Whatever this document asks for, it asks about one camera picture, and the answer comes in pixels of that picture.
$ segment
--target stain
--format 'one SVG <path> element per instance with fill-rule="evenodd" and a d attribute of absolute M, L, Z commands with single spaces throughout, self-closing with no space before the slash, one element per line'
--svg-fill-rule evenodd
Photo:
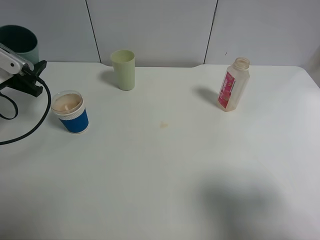
<path fill-rule="evenodd" d="M 169 123 L 166 123 L 166 122 L 161 121 L 161 123 L 160 123 L 160 128 L 161 128 L 161 129 L 165 129 L 165 128 L 167 128 L 168 126 L 169 126 Z"/>

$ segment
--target cup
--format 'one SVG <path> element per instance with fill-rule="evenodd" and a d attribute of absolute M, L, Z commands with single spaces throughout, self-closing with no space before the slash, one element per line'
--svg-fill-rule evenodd
<path fill-rule="evenodd" d="M 67 90 L 54 95 L 51 110 L 72 134 L 83 133 L 89 127 L 85 102 L 77 91 Z"/>
<path fill-rule="evenodd" d="M 0 27 L 0 43 L 33 64 L 39 62 L 38 39 L 32 31 L 23 26 Z"/>
<path fill-rule="evenodd" d="M 129 50 L 118 50 L 110 58 L 119 88 L 132 90 L 135 87 L 135 54 Z"/>

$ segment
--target bottle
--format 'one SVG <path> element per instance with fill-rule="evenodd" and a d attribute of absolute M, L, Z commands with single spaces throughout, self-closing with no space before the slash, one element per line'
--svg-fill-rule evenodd
<path fill-rule="evenodd" d="M 226 69 L 224 81 L 217 105 L 225 112 L 235 110 L 245 90 L 249 75 L 250 61 L 245 57 L 238 57 L 234 63 Z"/>

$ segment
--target bottle opening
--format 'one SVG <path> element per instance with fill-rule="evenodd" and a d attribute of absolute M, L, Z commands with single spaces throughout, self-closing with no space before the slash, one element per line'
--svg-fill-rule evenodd
<path fill-rule="evenodd" d="M 248 70 L 249 65 L 250 65 L 250 61 L 249 59 L 245 58 L 245 57 L 238 57 L 233 65 L 239 69 L 239 70 Z"/>

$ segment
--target pink label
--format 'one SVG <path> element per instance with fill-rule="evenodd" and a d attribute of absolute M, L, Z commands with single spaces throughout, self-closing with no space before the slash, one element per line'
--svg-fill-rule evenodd
<path fill-rule="evenodd" d="M 219 94 L 219 103 L 226 108 L 231 97 L 232 88 L 235 85 L 235 78 L 229 72 L 226 73 L 225 79 Z"/>

